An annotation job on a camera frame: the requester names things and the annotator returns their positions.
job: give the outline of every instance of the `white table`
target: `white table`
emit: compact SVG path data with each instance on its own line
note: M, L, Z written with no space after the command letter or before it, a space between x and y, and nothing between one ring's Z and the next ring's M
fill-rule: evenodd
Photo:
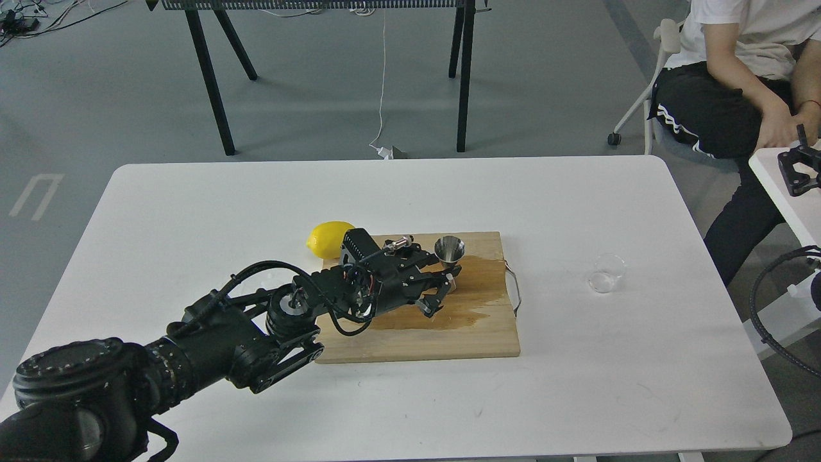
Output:
M128 165L25 355L110 335L146 344L254 261L317 270L305 238L331 219L374 234L501 232L525 301L521 356L311 364L260 395L221 381L159 416L180 435L175 462L675 453L791 439L670 173L648 156ZM603 252L629 265L606 295L585 282ZM0 417L15 410L7 390Z
M750 158L750 167L801 245L818 245L821 243L821 189L811 189L798 197L790 196L778 168L777 159L778 154L785 150L787 148L757 150ZM805 172L814 175L809 169ZM803 339L821 326L821 312L809 298L813 278L814 275L811 275L796 284L794 290L783 294L759 312L764 326L778 343L787 346ZM745 322L744 327L759 358L764 359L775 353L761 342L761 336L751 321Z

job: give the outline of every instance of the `wooden cutting board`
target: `wooden cutting board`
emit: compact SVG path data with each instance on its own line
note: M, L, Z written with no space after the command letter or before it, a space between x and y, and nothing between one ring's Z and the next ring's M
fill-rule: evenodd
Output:
M428 252L443 234L414 234L414 242ZM452 233L465 242L465 256L456 290L444 299L444 308L432 319L408 305L374 318L359 335L345 337L328 316L317 319L319 342L325 351L317 363L377 363L426 359L503 358L519 356L516 318L507 296L502 240L497 232ZM385 239L374 236L379 246ZM324 261L328 268L338 259ZM441 265L422 271L441 270ZM340 320L346 330L361 326Z

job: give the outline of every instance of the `red bracelet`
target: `red bracelet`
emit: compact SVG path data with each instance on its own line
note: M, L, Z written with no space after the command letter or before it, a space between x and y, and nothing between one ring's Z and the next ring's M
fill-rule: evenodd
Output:
M819 108L821 108L821 103L819 103L815 99L805 99L801 104L798 105L798 107L800 108L801 106L803 106L806 103L815 103L816 105L818 105Z

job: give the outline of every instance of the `person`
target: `person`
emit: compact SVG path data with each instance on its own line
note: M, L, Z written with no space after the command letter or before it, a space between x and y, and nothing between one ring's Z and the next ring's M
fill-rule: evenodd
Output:
M692 0L681 52L654 83L654 113L673 137L734 159L741 185L704 236L725 285L783 218L748 165L821 122L821 0Z

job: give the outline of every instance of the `black robotic arm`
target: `black robotic arm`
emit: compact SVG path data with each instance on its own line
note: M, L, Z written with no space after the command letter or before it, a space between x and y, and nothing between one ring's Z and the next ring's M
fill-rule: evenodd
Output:
M187 307L150 344L109 338L36 354L13 379L21 411L0 423L0 461L128 461L147 451L148 433L166 441L149 460L167 460L177 435L154 415L223 378L259 393L314 361L323 351L316 342L323 314L344 335L406 304L433 316L461 271L421 271L438 261L411 237L380 247L364 229L352 229L339 265L309 275L281 261L255 263ZM277 289L228 297L243 280L276 268L296 276ZM267 332L253 322L263 314ZM343 330L339 318L362 327Z

